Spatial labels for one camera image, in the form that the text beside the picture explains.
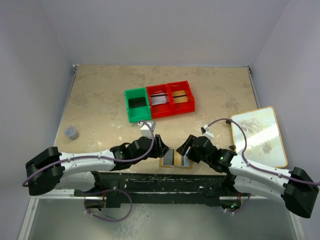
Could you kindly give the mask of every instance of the wall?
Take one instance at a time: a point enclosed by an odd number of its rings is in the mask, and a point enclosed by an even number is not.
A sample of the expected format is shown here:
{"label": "wall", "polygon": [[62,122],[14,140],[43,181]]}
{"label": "wall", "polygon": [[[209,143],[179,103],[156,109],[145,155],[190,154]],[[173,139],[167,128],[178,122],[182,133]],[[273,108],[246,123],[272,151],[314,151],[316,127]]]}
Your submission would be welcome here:
{"label": "wall", "polygon": [[289,0],[41,0],[74,64],[251,65]]}
{"label": "wall", "polygon": [[72,65],[38,0],[0,2],[0,233],[17,239],[29,202],[25,163],[52,146]]}
{"label": "wall", "polygon": [[[291,0],[252,73],[262,107],[277,112],[289,167],[304,168],[320,181],[320,1]],[[320,196],[311,219],[303,219],[308,240],[319,239]]]}

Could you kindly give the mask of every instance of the wooden table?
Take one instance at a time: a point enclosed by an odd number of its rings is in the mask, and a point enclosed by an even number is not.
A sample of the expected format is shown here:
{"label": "wooden table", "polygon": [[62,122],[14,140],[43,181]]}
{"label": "wooden table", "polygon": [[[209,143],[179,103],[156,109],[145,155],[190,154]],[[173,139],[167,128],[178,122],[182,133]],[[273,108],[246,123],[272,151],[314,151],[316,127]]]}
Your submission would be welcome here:
{"label": "wooden table", "polygon": [[[190,134],[201,135],[201,127],[215,119],[257,108],[246,67],[122,66],[81,65],[71,90],[56,138],[60,152],[90,153],[132,142],[141,134],[129,123],[124,90],[170,82],[189,82],[195,99],[195,112],[155,119],[155,133],[173,148],[181,146]],[[80,135],[69,140],[64,129],[75,126]],[[223,122],[211,127],[213,144],[228,148],[233,144],[231,127]],[[123,170],[131,173],[215,174],[205,163],[192,169],[159,167],[149,158]]]}

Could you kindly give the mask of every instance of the cable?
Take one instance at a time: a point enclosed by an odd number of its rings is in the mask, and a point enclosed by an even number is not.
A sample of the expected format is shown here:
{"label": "cable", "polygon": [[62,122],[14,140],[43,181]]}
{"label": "cable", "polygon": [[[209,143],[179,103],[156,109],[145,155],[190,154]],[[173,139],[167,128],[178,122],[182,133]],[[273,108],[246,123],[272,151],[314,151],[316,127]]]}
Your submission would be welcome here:
{"label": "cable", "polygon": [[110,160],[110,161],[115,161],[115,162],[120,162],[120,163],[131,163],[131,162],[135,162],[135,161],[139,161],[139,160],[143,159],[145,156],[147,156],[151,152],[151,150],[154,146],[154,143],[155,143],[155,136],[154,136],[154,131],[152,130],[152,128],[149,126],[149,124],[146,121],[139,121],[139,123],[144,123],[149,128],[150,133],[151,133],[151,144],[150,144],[149,149],[145,152],[145,154],[138,156],[136,158],[133,158],[133,159],[126,159],[126,160],[116,159],[116,158],[112,158],[112,157],[108,157],[108,156],[98,156],[98,155],[74,156],[74,157],[62,159],[62,160],[50,163],[50,164],[40,168],[39,170],[35,171],[34,173],[32,173],[30,176],[28,176],[26,178],[26,180],[23,181],[22,187],[25,187],[25,188],[28,187],[27,182],[29,182],[32,178],[34,178],[39,173],[42,173],[43,171],[53,167],[54,165],[62,164],[62,163],[69,162],[69,161],[94,158],[94,159],[105,159],[105,160]]}
{"label": "cable", "polygon": [[121,217],[121,218],[119,218],[119,219],[107,219],[107,218],[105,218],[105,217],[98,216],[98,215],[92,213],[92,212],[88,209],[88,207],[86,206],[86,201],[83,201],[83,205],[84,205],[84,209],[85,209],[85,212],[84,212],[84,213],[88,213],[88,214],[90,214],[91,216],[93,216],[93,217],[95,217],[95,218],[97,218],[97,219],[100,219],[100,220],[103,220],[103,221],[109,222],[109,223],[118,223],[118,222],[121,222],[121,221],[125,220],[127,217],[129,217],[129,215],[130,215],[130,213],[131,213],[131,211],[132,211],[133,205],[134,205],[133,202],[132,202],[131,197],[129,196],[129,194],[128,194],[127,192],[125,192],[125,191],[123,191],[123,190],[120,190],[120,189],[108,189],[108,190],[103,190],[103,191],[98,191],[98,192],[90,192],[90,193],[88,193],[88,192],[82,192],[82,193],[83,193],[83,194],[86,194],[86,195],[88,195],[88,196],[92,196],[92,195],[100,195],[100,194],[104,194],[104,193],[108,193],[108,192],[115,192],[115,191],[118,191],[118,192],[120,192],[120,193],[123,193],[124,195],[126,195],[126,196],[128,197],[128,199],[129,199],[129,201],[130,201],[130,209],[129,209],[128,213],[127,213],[125,216],[123,216],[123,217]]}
{"label": "cable", "polygon": [[271,175],[275,175],[279,178],[285,178],[285,179],[288,179],[288,180],[291,180],[291,181],[294,181],[294,182],[297,182],[297,183],[300,183],[300,184],[307,184],[307,185],[313,185],[313,186],[320,186],[320,182],[313,182],[313,181],[304,181],[304,180],[299,180],[299,179],[296,179],[294,177],[291,177],[291,176],[285,176],[283,175],[282,173],[279,173],[279,172],[274,172],[274,171],[269,171],[269,170],[265,170],[265,169],[262,169],[262,168],[259,168],[257,166],[254,166],[252,165],[250,162],[248,162],[248,159],[246,158],[245,156],[245,151],[247,150],[247,137],[246,137],[246,134],[244,132],[244,130],[242,129],[242,127],[236,123],[235,121],[233,121],[231,118],[220,118],[220,119],[217,119],[213,122],[211,122],[210,124],[208,124],[208,127],[210,127],[211,125],[219,122],[219,121],[230,121],[231,123],[235,124],[239,130],[241,131],[242,135],[243,135],[243,138],[244,138],[244,148],[241,152],[241,156],[242,156],[242,159],[243,161],[251,168],[255,169],[255,170],[258,170],[260,172],[263,172],[263,173],[266,173],[266,174],[271,174]]}

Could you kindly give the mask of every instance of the red divided bin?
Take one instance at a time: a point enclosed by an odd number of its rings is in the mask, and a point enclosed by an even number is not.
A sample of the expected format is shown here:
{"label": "red divided bin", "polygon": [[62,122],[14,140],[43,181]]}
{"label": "red divided bin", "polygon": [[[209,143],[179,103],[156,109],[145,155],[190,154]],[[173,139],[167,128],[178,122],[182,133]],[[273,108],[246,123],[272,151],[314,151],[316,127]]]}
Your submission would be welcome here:
{"label": "red divided bin", "polygon": [[[188,81],[178,81],[162,85],[147,86],[146,91],[150,103],[151,116],[153,119],[195,111],[195,99],[190,90]],[[180,96],[173,97],[173,93],[175,92],[179,92]],[[166,103],[152,105],[151,95],[154,94],[165,95]],[[174,98],[177,97],[187,99],[187,101],[175,103]]]}

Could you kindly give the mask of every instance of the gray wall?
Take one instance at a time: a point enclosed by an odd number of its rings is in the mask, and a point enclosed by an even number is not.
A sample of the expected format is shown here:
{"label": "gray wall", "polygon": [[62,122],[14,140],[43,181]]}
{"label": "gray wall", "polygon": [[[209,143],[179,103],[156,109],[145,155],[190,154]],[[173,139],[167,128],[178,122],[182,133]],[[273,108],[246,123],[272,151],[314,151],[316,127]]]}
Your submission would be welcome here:
{"label": "gray wall", "polygon": [[289,0],[41,0],[74,64],[251,65]]}
{"label": "gray wall", "polygon": [[14,240],[25,217],[25,163],[52,146],[72,65],[38,0],[0,2],[0,235]]}
{"label": "gray wall", "polygon": [[[289,167],[320,181],[320,1],[291,0],[253,65],[263,107],[274,106]],[[320,199],[303,225],[308,240],[320,235]]]}

